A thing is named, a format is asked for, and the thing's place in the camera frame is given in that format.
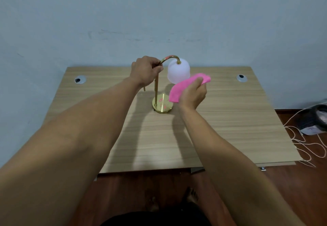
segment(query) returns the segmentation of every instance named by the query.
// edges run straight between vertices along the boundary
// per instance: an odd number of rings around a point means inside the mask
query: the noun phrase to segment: person's left hand
[[[159,59],[149,56],[137,58],[132,63],[130,78],[135,80],[141,87],[150,85],[154,78],[163,70],[163,66],[158,66]]]

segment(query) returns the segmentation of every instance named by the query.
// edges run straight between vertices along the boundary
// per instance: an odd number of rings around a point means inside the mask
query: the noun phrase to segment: tangled cord
[[[319,157],[319,158],[325,158],[326,157],[326,155],[327,155],[327,151],[326,151],[326,149],[327,149],[327,146],[322,142],[322,140],[321,140],[321,138],[320,138],[320,136],[319,136],[319,134],[317,134],[317,136],[318,136],[318,138],[319,138],[319,140],[320,140],[320,142],[321,142],[321,144],[320,143],[317,143],[317,142],[315,142],[315,143],[305,143],[306,142],[306,140],[305,140],[305,137],[303,136],[303,133],[297,128],[297,127],[295,127],[295,126],[286,126],[286,124],[295,116],[295,115],[297,115],[298,113],[300,113],[301,111],[303,111],[303,110],[306,110],[306,109],[309,109],[310,107],[308,107],[308,108],[305,108],[305,109],[302,109],[302,110],[300,110],[300,111],[298,111],[297,113],[295,113],[293,116],[291,116],[291,118],[284,124],[284,128],[285,129],[289,129],[290,131],[292,131],[292,133],[294,134],[294,136],[291,138],[291,140],[293,141],[293,143],[294,144],[301,144],[302,146],[304,146],[306,149],[308,149],[311,153],[313,153],[315,156],[317,156],[317,157]],[[295,128],[295,129],[297,129],[297,131],[300,133],[300,135],[301,135],[301,137],[302,137],[302,140],[299,140],[299,139],[296,139],[296,134],[295,134],[295,132],[293,131],[293,129],[291,129],[291,128]],[[324,153],[324,155],[323,156],[319,156],[319,155],[317,155],[317,154],[315,154],[311,149],[309,149],[308,147],[307,147],[307,145],[313,145],[313,144],[318,144],[318,145],[320,145],[322,148],[323,148],[323,150],[325,151],[325,153]],[[311,155],[308,153],[308,152],[306,152],[306,151],[304,151],[304,150],[302,150],[302,149],[300,149],[300,148],[298,148],[298,147],[296,147],[296,149],[297,150],[300,150],[300,151],[302,151],[302,152],[305,152],[310,158],[308,159],[308,160],[305,160],[305,159],[303,159],[303,160],[301,160],[301,161],[299,161],[299,162],[301,162],[302,164],[304,164],[304,165],[306,165],[306,166],[311,166],[311,167],[316,167],[314,164],[312,164],[310,161],[312,160],[312,157],[311,157]]]

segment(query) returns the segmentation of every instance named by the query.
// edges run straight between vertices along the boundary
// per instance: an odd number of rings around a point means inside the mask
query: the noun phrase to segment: foot
[[[184,195],[184,200],[188,203],[192,202],[198,204],[199,197],[197,192],[193,188],[188,187]]]
[[[150,211],[150,212],[158,212],[159,211],[159,204],[155,197],[152,197],[151,199],[149,199],[149,201],[147,202],[145,207],[146,207],[146,210]]]

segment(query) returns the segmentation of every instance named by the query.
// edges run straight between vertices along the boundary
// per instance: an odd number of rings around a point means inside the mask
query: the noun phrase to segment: person's right arm
[[[206,95],[198,78],[179,108],[198,156],[237,225],[304,225],[259,168],[196,111]]]

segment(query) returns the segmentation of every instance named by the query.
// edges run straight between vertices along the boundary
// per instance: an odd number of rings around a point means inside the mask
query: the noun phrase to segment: hand
[[[158,73],[163,70],[163,66],[158,66],[159,62],[159,59],[149,56],[137,58],[136,62],[132,63],[130,78],[135,80],[140,87],[150,85]]]
[[[182,92],[179,101],[179,107],[181,109],[195,110],[204,100],[207,94],[207,86],[206,84],[201,85],[202,81],[202,77],[197,78]]]

